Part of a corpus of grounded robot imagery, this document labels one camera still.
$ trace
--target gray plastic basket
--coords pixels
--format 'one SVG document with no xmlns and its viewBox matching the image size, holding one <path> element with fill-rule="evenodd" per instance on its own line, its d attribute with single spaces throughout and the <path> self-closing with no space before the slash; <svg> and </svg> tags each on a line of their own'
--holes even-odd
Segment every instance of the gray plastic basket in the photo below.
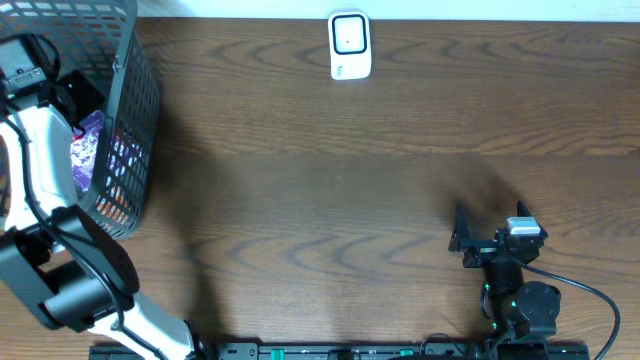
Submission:
<svg viewBox="0 0 640 360">
<path fill-rule="evenodd" d="M 0 1 L 1 37 L 44 34 L 58 48 L 61 73 L 80 70 L 108 98 L 80 206 L 114 238 L 139 225 L 160 108 L 136 14 L 135 0 Z"/>
</svg>

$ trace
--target logo on white device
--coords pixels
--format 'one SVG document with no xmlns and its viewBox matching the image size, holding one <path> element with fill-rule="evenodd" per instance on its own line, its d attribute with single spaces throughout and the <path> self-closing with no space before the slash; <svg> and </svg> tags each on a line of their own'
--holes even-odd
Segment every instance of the logo on white device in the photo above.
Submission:
<svg viewBox="0 0 640 360">
<path fill-rule="evenodd" d="M 371 73 L 369 18 L 362 12 L 340 12 L 329 18 L 331 77 L 362 79 Z"/>
</svg>

